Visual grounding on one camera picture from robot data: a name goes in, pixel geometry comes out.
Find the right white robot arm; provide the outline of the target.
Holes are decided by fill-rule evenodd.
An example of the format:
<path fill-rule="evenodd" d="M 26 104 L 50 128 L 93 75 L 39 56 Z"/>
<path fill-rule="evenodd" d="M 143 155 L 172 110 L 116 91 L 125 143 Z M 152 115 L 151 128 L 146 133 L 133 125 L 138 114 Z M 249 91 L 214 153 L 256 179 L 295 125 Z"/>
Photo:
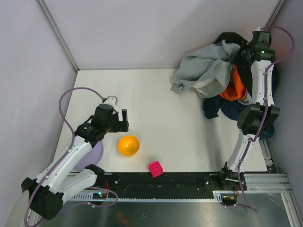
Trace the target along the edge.
<path fill-rule="evenodd" d="M 280 109 L 272 97 L 272 72 L 275 52 L 270 49 L 271 34 L 257 30 L 250 42 L 242 43 L 232 56 L 231 63 L 251 73 L 251 101 L 237 121 L 239 136 L 235 148 L 220 170 L 216 181 L 223 190 L 234 190 L 245 185 L 244 163 L 262 133 L 268 131 L 277 119 Z"/>

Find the grey cloth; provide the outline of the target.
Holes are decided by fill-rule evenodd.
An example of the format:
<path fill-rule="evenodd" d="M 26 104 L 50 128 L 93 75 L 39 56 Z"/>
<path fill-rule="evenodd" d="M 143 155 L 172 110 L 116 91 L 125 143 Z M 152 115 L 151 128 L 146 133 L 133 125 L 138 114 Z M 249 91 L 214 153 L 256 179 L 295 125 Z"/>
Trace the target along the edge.
<path fill-rule="evenodd" d="M 171 79 L 173 92 L 195 89 L 202 98 L 212 98 L 224 92 L 232 81 L 232 56 L 240 46 L 225 40 L 187 54 Z"/>

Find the left aluminium corner post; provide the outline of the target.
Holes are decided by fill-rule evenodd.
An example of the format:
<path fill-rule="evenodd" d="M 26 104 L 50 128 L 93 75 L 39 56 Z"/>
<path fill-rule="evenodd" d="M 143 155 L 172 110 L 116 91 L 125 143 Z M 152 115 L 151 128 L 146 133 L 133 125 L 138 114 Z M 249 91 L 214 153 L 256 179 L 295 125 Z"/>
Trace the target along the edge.
<path fill-rule="evenodd" d="M 67 58 L 67 61 L 73 68 L 73 70 L 77 73 L 79 71 L 79 67 L 77 66 L 77 63 L 63 37 L 63 35 L 60 32 L 59 27 L 57 26 L 46 2 L 44 0 L 35 0 L 38 8 L 40 9 L 43 17 L 45 18 L 46 23 L 48 24 L 51 32 L 53 33 L 59 47 L 61 48 L 63 54 Z"/>

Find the yellow plastic bowl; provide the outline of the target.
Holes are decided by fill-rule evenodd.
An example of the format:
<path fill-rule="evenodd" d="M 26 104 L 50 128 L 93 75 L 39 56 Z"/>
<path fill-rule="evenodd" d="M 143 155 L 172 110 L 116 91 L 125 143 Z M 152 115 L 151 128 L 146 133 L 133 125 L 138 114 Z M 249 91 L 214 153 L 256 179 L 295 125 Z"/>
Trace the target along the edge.
<path fill-rule="evenodd" d="M 134 156 L 140 149 L 140 141 L 132 135 L 127 135 L 118 143 L 118 151 L 127 157 Z"/>

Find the aluminium corner post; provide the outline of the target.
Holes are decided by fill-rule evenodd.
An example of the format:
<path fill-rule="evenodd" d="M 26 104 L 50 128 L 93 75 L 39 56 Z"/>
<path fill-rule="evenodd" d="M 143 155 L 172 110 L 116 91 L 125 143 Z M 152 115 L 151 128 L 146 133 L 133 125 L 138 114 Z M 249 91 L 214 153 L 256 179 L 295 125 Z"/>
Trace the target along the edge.
<path fill-rule="evenodd" d="M 60 32 L 59 27 L 57 26 L 46 2 L 44 0 L 35 0 L 38 8 L 40 9 L 43 17 L 45 18 L 46 23 L 48 24 L 51 32 L 53 33 L 59 47 L 61 48 L 63 54 L 67 58 L 67 61 L 73 68 L 73 70 L 77 73 L 79 71 L 79 67 L 77 66 L 77 63 L 63 37 L 63 35 Z"/>
<path fill-rule="evenodd" d="M 278 0 L 277 4 L 275 5 L 272 13 L 270 14 L 265 26 L 263 27 L 264 31 L 268 31 L 275 26 L 277 19 L 279 18 L 280 14 L 283 12 L 285 6 L 288 4 L 288 0 Z"/>

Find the pink cube block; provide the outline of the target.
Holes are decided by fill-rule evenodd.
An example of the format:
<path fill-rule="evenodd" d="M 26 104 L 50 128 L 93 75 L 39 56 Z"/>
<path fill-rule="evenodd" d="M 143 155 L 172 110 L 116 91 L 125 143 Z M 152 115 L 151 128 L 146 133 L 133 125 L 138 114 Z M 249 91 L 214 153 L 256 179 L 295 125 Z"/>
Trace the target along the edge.
<path fill-rule="evenodd" d="M 148 168 L 153 178 L 163 174 L 163 168 L 159 161 L 150 163 Z"/>

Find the dark blue cloth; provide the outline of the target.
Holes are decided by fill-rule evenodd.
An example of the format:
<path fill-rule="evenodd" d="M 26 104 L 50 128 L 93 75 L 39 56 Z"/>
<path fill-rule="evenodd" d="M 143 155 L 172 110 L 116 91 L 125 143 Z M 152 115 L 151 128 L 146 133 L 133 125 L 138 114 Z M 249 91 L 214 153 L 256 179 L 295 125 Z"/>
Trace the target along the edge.
<path fill-rule="evenodd" d="M 237 127 L 244 135 L 258 135 L 261 138 L 271 138 L 274 135 L 273 123 L 280 114 L 280 109 L 272 105 L 242 105 L 220 96 L 205 99 L 202 110 L 208 120 L 218 117 L 218 112 L 222 111 L 226 117 L 237 122 Z"/>

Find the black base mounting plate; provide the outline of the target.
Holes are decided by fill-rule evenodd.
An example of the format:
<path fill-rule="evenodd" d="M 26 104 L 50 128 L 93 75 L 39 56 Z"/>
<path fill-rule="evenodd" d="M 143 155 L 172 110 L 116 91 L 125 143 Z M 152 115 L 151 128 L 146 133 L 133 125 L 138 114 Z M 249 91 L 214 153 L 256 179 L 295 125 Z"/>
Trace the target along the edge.
<path fill-rule="evenodd" d="M 106 186 L 122 198 L 205 199 L 212 191 L 247 189 L 243 173 L 224 176 L 219 172 L 104 173 L 95 183 Z"/>

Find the black cloth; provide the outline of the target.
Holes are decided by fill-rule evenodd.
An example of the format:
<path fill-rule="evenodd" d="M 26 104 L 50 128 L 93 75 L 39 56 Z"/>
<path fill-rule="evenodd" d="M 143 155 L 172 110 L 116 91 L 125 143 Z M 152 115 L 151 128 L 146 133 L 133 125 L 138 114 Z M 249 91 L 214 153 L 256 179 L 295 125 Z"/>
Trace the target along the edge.
<path fill-rule="evenodd" d="M 238 44 L 239 46 L 242 45 L 243 42 L 247 42 L 241 35 L 235 32 L 223 32 L 221 33 L 216 41 L 215 44 L 221 44 L 222 40 L 225 40 L 227 44 Z M 242 66 L 240 64 L 236 64 L 239 77 L 241 78 L 242 83 L 245 85 L 248 93 L 252 95 L 252 74 L 250 71 L 250 67 Z M 278 70 L 274 66 L 273 72 L 272 72 L 272 90 L 275 91 L 279 84 L 279 75 Z"/>

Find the aluminium frame rail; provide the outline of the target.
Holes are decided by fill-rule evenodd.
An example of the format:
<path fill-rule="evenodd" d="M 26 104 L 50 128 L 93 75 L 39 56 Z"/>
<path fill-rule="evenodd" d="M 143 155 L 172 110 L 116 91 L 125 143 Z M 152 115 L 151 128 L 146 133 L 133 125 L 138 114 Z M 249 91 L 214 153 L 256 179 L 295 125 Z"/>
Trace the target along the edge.
<path fill-rule="evenodd" d="M 276 226 L 301 227 L 303 218 L 287 173 L 279 171 L 268 140 L 262 140 L 260 146 L 267 171 L 245 174 L 247 182 L 245 195 L 258 214 L 271 216 L 268 218 L 270 223 L 277 222 L 279 216 L 274 216 L 274 211 L 279 207 L 286 213 L 287 221 L 285 225 L 277 222 Z M 261 209 L 265 207 L 268 207 L 268 210 L 263 212 Z"/>

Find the purple plastic plate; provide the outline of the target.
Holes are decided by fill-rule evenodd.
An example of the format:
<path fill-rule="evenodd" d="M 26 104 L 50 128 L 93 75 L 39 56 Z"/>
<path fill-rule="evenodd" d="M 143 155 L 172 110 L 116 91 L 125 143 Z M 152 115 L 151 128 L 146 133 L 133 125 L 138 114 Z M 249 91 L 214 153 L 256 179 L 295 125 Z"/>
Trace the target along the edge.
<path fill-rule="evenodd" d="M 81 172 L 86 166 L 96 165 L 101 160 L 104 153 L 103 142 L 99 141 L 74 167 L 75 171 Z"/>

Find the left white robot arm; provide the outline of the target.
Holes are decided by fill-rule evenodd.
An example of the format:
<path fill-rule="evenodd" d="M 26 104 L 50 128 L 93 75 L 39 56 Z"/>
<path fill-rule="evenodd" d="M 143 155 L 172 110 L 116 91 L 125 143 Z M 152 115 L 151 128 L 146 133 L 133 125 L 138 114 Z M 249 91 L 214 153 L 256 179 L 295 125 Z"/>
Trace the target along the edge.
<path fill-rule="evenodd" d="M 64 203 L 78 192 L 92 187 L 104 174 L 95 164 L 87 165 L 72 181 L 64 181 L 76 164 L 102 141 L 109 132 L 127 132 L 127 110 L 122 110 L 122 120 L 114 104 L 99 104 L 95 113 L 72 133 L 65 151 L 36 178 L 27 177 L 21 184 L 29 192 L 29 208 L 46 220 L 53 219 Z"/>

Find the right aluminium corner post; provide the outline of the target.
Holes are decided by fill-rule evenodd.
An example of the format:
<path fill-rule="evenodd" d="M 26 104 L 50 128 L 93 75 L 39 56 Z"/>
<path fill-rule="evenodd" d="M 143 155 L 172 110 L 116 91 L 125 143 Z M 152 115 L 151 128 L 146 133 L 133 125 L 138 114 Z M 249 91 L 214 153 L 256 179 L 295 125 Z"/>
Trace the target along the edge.
<path fill-rule="evenodd" d="M 277 19 L 279 18 L 280 14 L 283 12 L 285 6 L 288 4 L 288 0 L 278 0 L 277 4 L 275 5 L 272 13 L 270 14 L 265 26 L 263 27 L 264 31 L 268 31 L 275 26 Z"/>

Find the orange cloth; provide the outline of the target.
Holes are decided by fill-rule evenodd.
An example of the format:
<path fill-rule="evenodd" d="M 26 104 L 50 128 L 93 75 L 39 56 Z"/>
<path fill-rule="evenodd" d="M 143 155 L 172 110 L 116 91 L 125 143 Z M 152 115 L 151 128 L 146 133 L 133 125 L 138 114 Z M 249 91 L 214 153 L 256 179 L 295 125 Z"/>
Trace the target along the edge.
<path fill-rule="evenodd" d="M 220 93 L 219 96 L 228 101 L 244 101 L 247 97 L 247 93 L 248 90 L 240 78 L 238 68 L 234 66 L 230 82 L 227 88 Z"/>

